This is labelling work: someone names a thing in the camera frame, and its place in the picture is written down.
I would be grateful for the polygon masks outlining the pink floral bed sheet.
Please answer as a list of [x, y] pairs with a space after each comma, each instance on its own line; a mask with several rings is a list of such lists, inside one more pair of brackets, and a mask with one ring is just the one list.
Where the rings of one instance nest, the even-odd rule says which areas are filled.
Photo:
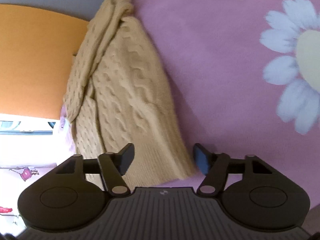
[[[298, 134], [276, 115], [285, 85], [263, 80], [278, 53], [259, 43], [283, 0], [134, 0], [169, 73], [189, 144], [256, 153], [319, 204], [319, 127]], [[316, 7], [319, 0], [310, 0]]]

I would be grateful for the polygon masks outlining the orange headboard panel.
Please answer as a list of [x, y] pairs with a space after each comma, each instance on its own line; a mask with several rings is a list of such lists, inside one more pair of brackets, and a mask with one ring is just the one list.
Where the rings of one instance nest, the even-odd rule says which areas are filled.
[[1, 4], [1, 113], [58, 119], [88, 21]]

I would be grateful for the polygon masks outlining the beige cable-knit cardigan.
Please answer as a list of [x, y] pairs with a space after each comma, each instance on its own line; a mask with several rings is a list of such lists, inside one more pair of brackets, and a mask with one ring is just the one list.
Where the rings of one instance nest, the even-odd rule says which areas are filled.
[[196, 168], [181, 137], [169, 81], [131, 0], [104, 0], [89, 22], [63, 98], [85, 158], [135, 146], [130, 188], [186, 179]]

